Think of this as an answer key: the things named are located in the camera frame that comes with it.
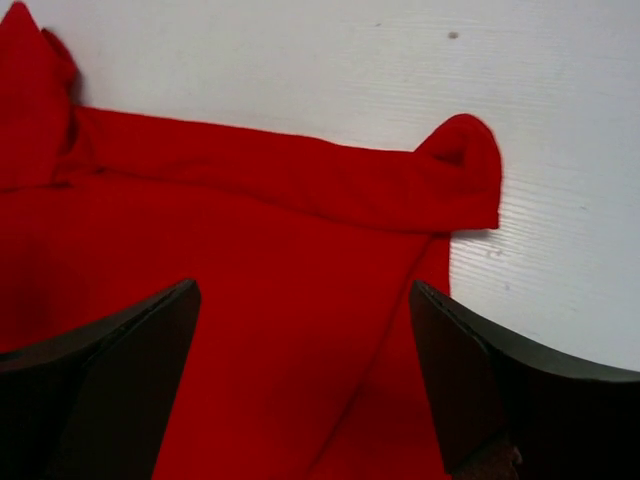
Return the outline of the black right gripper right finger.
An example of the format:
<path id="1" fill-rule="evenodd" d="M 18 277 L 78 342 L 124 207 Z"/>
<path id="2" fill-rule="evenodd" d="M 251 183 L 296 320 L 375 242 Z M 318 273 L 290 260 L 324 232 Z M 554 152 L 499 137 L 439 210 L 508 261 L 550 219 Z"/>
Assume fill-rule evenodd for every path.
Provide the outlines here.
<path id="1" fill-rule="evenodd" d="M 411 325 L 444 470 L 454 479 L 635 479 L 639 375 L 411 288 Z"/>

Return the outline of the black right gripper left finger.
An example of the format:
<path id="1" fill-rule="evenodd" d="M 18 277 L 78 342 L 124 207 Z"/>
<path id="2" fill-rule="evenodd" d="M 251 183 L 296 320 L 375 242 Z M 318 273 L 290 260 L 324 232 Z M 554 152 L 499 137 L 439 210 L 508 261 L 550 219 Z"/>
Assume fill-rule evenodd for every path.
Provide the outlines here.
<path id="1" fill-rule="evenodd" d="M 149 479 L 199 315 L 188 279 L 1 356 L 4 479 Z"/>

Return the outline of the red t shirt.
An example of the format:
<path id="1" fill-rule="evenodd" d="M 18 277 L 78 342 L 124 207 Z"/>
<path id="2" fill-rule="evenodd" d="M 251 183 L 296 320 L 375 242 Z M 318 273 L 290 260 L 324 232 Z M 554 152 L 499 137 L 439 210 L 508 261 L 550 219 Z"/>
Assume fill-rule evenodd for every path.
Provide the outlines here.
<path id="1" fill-rule="evenodd" d="M 158 479 L 441 479 L 410 327 L 450 238 L 499 224 L 492 131 L 416 149 L 77 105 L 65 45 L 1 22 L 1 347 L 195 280 L 198 327 Z"/>

